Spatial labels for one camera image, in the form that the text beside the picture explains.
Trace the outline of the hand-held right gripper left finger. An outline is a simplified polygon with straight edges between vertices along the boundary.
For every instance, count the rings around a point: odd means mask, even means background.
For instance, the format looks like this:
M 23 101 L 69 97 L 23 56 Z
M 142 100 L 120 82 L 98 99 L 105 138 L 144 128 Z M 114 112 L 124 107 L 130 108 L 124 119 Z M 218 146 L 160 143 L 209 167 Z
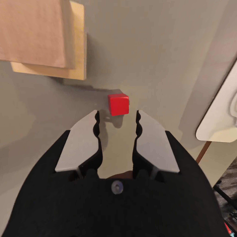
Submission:
M 98 170 L 103 161 L 99 123 L 99 111 L 94 110 L 73 125 L 55 167 L 56 172 Z

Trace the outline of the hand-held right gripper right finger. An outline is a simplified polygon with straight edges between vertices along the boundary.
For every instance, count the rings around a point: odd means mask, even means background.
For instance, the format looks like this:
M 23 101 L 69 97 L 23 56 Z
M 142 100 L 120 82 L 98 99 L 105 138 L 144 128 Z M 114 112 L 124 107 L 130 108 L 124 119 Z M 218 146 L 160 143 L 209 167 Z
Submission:
M 136 125 L 137 136 L 132 152 L 134 168 L 137 171 L 145 169 L 148 173 L 179 173 L 165 128 L 142 110 L 137 110 Z

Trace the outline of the red wooden cube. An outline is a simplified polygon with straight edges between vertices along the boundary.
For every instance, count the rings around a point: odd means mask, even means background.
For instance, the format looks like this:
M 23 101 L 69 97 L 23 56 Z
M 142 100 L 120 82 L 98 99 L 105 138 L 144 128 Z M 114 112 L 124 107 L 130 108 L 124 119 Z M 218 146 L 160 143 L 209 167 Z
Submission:
M 111 116 L 129 114 L 129 96 L 124 93 L 107 96 Z

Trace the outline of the large wooden cube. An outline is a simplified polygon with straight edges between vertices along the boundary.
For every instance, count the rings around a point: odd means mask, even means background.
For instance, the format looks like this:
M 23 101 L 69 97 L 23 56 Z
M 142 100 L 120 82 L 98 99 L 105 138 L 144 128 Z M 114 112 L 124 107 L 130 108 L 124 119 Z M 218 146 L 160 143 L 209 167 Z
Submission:
M 84 6 L 70 1 L 74 19 L 75 68 L 63 69 L 43 65 L 11 62 L 16 73 L 43 75 L 57 78 L 85 80 L 87 77 L 87 34 L 84 31 Z

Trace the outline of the medium wooden cube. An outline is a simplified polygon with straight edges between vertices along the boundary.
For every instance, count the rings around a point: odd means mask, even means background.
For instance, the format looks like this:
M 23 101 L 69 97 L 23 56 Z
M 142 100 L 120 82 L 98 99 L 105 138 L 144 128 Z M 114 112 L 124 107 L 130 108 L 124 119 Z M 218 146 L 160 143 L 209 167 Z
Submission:
M 1 0 L 0 60 L 74 68 L 69 0 Z

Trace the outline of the white folding stand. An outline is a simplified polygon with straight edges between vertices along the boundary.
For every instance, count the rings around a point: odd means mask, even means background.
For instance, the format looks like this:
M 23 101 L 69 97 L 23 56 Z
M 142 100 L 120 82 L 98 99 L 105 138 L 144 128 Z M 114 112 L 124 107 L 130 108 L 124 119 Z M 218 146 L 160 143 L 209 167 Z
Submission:
M 237 140 L 237 61 L 215 95 L 197 130 L 200 141 Z

